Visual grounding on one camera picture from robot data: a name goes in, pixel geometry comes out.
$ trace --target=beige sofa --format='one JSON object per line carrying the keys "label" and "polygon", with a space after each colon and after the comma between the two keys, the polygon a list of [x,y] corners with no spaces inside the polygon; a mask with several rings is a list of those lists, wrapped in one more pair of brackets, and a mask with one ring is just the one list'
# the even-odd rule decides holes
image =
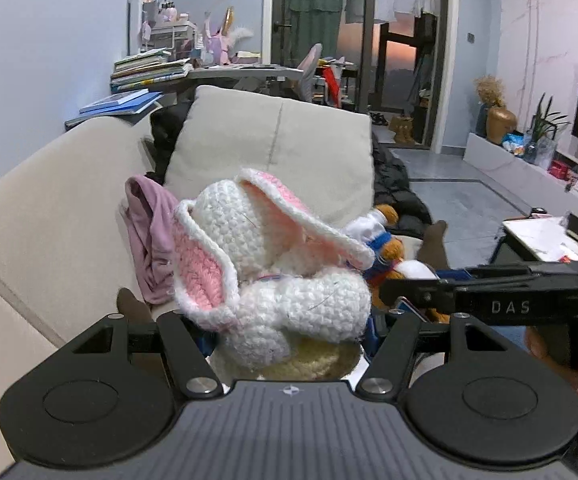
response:
{"label": "beige sofa", "polygon": [[[135,126],[92,119],[0,179],[0,397],[114,312],[118,288],[140,296],[121,208],[125,180],[152,170],[149,136],[148,118]],[[200,87],[167,186],[189,198],[240,166],[255,167],[341,226],[371,206],[370,151],[366,116]],[[0,472],[11,461],[0,435]]]}

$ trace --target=brown sock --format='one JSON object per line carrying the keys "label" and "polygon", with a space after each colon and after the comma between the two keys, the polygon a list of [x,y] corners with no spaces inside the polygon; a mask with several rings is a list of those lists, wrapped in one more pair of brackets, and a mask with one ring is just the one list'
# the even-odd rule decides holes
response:
{"label": "brown sock", "polygon": [[[124,314],[129,323],[143,324],[153,323],[151,309],[138,300],[128,288],[118,290],[115,301],[118,312]],[[147,374],[160,378],[166,382],[166,372],[162,365],[160,354],[131,354],[131,363]]]}
{"label": "brown sock", "polygon": [[447,222],[440,220],[426,228],[422,246],[416,259],[424,264],[432,266],[435,270],[451,269],[444,250],[444,232],[447,230]]}
{"label": "brown sock", "polygon": [[118,312],[124,314],[124,317],[130,323],[151,323],[151,309],[146,303],[138,300],[128,288],[118,290],[118,297],[115,301]]}

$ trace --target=stack of books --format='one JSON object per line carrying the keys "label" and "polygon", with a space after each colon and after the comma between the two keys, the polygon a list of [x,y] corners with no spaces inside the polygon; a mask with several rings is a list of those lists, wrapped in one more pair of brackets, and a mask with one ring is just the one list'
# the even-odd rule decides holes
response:
{"label": "stack of books", "polygon": [[162,92],[138,90],[110,95],[80,108],[77,117],[64,123],[68,130],[92,117],[127,116],[141,114],[162,95]]}
{"label": "stack of books", "polygon": [[188,59],[167,62],[170,52],[164,48],[149,50],[115,63],[111,74],[111,92],[185,77],[192,66]]}

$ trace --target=blue book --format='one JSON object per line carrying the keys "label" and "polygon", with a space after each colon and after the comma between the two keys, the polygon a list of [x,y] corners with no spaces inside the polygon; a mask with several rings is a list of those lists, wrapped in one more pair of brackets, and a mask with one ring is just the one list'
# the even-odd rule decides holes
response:
{"label": "blue book", "polygon": [[162,95],[162,92],[148,92],[136,97],[130,101],[117,106],[103,108],[101,110],[91,110],[81,113],[77,117],[64,123],[66,128],[71,128],[92,117],[118,116],[118,115],[135,115],[142,113],[152,105]]}
{"label": "blue book", "polygon": [[104,99],[100,99],[89,105],[83,106],[80,108],[80,113],[83,114],[84,112],[90,112],[91,110],[101,110],[102,108],[111,108],[113,106],[123,105],[135,99],[136,97],[146,94],[147,92],[148,90],[144,89],[109,95],[109,97],[105,97]]}

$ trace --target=tv stand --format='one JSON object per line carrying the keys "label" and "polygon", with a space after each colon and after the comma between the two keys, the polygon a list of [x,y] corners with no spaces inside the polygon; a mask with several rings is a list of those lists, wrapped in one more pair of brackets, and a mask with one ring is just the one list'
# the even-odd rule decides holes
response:
{"label": "tv stand", "polygon": [[564,216],[567,212],[578,216],[578,192],[567,192],[566,181],[526,163],[483,137],[469,134],[464,161],[532,207],[543,207],[555,216]]}

